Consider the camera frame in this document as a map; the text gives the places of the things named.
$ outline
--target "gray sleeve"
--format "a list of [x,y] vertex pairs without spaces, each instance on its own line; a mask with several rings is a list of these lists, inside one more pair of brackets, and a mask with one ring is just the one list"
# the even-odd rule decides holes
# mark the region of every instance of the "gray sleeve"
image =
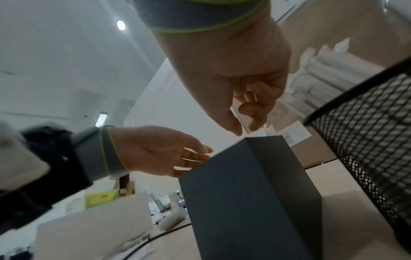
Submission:
[[169,33],[212,30],[253,13],[267,0],[128,0],[151,29]]
[[93,182],[128,173],[122,165],[109,136],[109,127],[93,127],[73,134],[71,140],[84,173]]

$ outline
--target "person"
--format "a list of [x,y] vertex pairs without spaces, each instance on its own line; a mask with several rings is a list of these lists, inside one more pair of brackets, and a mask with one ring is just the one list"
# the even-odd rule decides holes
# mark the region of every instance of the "person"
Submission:
[[[269,0],[129,0],[192,97],[217,124],[236,135],[230,108],[267,120],[285,88],[290,47],[270,17]],[[180,177],[210,159],[212,148],[158,126],[58,126],[21,133],[0,122],[0,234],[22,227],[56,202],[105,176],[129,171]]]

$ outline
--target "sleeve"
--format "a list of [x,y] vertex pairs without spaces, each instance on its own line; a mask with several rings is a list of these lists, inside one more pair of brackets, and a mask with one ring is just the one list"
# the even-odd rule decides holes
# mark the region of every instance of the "sleeve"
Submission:
[[128,0],[152,30],[187,33],[214,30],[252,14],[267,0]]
[[0,234],[30,223],[94,180],[127,173],[107,127],[73,134],[43,126],[18,133],[0,122],[0,146]]

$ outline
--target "mesh basket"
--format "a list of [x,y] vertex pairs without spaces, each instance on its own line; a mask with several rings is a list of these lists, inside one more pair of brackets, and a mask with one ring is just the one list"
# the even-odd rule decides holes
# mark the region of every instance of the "mesh basket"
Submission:
[[410,253],[411,57],[305,119],[334,151]]

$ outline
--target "desk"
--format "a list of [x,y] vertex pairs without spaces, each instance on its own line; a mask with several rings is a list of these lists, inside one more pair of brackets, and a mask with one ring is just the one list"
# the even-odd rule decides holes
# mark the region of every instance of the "desk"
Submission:
[[[323,197],[325,260],[410,260],[393,231],[339,160],[308,169]],[[185,219],[180,225],[190,222]],[[153,228],[151,235],[160,231]],[[200,260],[193,228],[185,227],[153,242],[146,260]]]

